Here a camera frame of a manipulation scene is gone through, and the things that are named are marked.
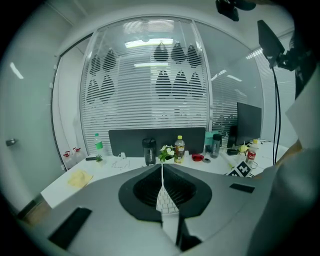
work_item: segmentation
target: paper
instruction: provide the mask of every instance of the paper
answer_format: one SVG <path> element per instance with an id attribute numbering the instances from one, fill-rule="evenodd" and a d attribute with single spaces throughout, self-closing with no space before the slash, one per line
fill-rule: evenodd
<path id="1" fill-rule="evenodd" d="M 317 65 L 309 82 L 286 112 L 304 149 L 320 147 L 319 81 L 320 66 Z"/>
<path id="2" fill-rule="evenodd" d="M 252 169 L 244 162 L 241 161 L 234 167 L 230 172 L 227 173 L 229 176 L 238 176 L 238 177 L 246 177 L 251 173 Z"/>
<path id="3" fill-rule="evenodd" d="M 84 170 L 76 170 L 71 174 L 68 184 L 77 188 L 83 188 L 92 179 L 93 175 L 86 173 Z"/>

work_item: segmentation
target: white desk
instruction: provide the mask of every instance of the white desk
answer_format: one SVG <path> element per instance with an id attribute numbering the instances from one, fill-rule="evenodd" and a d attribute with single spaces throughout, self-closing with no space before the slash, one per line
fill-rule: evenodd
<path id="1" fill-rule="evenodd" d="M 257 175 L 261 173 L 265 168 L 270 167 L 273 165 L 272 163 L 272 148 L 273 144 L 271 142 L 263 142 L 263 144 L 259 145 L 259 151 L 255 158 L 255 162 L 258 163 L 256 169 L 252 171 L 253 175 Z M 287 150 L 288 148 L 279 146 L 278 149 L 278 157 L 279 159 Z M 237 156 L 229 156 L 226 153 L 226 149 L 220 152 L 220 156 L 216 159 L 211 158 L 209 155 L 206 155 L 206 158 L 211 160 L 210 163 L 194 162 L 191 156 L 186 156 L 184 162 L 182 163 L 183 166 L 197 169 L 204 172 L 214 173 L 214 174 L 221 174 L 224 175 L 231 170 L 231 166 L 235 166 L 237 164 Z M 90 180 L 90 183 L 95 181 L 111 177 L 114 175 L 122 174 L 128 172 L 130 170 L 146 166 L 145 158 L 144 157 L 127 157 L 127 161 L 129 161 L 129 167 L 126 168 L 114 168 L 113 164 L 116 161 L 119 161 L 120 158 L 116 156 L 105 156 L 105 164 L 100 167 L 96 161 L 86 161 L 85 159 L 82 160 L 80 163 L 75 165 L 73 168 L 68 170 L 66 173 L 61 175 L 57 178 L 53 183 L 51 183 L 48 187 L 46 187 L 42 192 L 41 195 L 45 199 L 45 201 L 49 204 L 51 208 L 56 207 L 58 204 L 63 202 L 64 200 L 68 199 L 72 195 L 74 195 L 77 191 L 81 188 L 76 188 L 70 186 L 68 184 L 68 180 L 71 177 L 71 174 L 77 170 L 84 170 L 88 174 L 93 175 L 93 178 Z"/>

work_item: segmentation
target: ceiling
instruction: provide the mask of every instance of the ceiling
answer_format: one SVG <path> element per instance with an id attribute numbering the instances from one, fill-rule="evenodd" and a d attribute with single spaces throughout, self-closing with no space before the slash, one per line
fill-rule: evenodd
<path id="1" fill-rule="evenodd" d="M 218 13 L 215 0 L 47 0 L 48 5 L 61 14 L 73 26 L 98 14 L 114 12 L 138 5 L 172 5 L 177 8 L 189 7 L 192 10 L 201 11 L 210 16 L 221 18 L 222 22 L 228 23 L 242 34 L 244 43 L 251 50 L 259 47 L 257 21 L 263 19 L 277 36 L 281 36 L 294 28 L 291 16 L 277 5 L 257 5 L 252 11 L 239 12 L 239 22 Z"/>

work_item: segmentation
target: desk divider panel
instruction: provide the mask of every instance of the desk divider panel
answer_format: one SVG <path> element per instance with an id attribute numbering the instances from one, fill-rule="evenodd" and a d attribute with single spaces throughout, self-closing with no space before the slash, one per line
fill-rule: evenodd
<path id="1" fill-rule="evenodd" d="M 159 129 L 117 129 L 109 130 L 112 154 L 118 156 L 124 152 L 127 157 L 143 157 L 142 140 L 154 138 L 156 155 L 160 155 L 163 145 L 175 145 L 178 135 L 182 135 L 185 150 L 189 154 L 200 154 L 204 150 L 206 128 L 159 128 Z"/>

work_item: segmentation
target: yellow sticky note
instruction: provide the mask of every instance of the yellow sticky note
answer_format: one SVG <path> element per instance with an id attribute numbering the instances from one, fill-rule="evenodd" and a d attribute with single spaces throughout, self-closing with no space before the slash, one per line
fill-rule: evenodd
<path id="1" fill-rule="evenodd" d="M 76 170 L 71 174 L 68 184 L 77 188 L 83 188 L 92 179 L 93 175 L 86 173 L 84 170 Z"/>

